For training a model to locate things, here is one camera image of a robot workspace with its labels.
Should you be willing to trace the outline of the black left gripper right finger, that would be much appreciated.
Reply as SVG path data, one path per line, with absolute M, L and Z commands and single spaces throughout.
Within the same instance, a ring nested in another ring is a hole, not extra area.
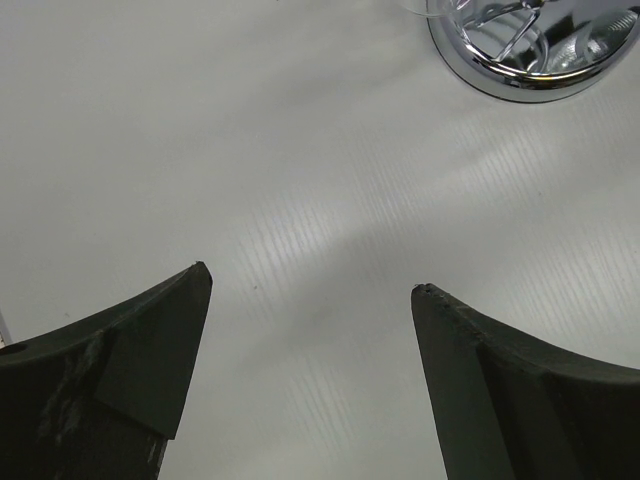
M 435 285 L 411 311 L 451 479 L 635 479 L 639 373 L 554 346 Z

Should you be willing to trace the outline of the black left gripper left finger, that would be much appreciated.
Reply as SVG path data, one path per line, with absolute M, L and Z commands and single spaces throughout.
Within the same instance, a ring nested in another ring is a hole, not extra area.
M 5 479 L 155 479 L 184 411 L 212 292 L 203 263 L 1 351 Z

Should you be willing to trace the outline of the clear wine glass front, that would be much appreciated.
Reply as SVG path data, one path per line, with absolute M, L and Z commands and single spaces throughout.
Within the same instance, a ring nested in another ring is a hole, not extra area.
M 454 20 L 472 11 L 477 0 L 397 0 L 396 4 L 421 18 Z

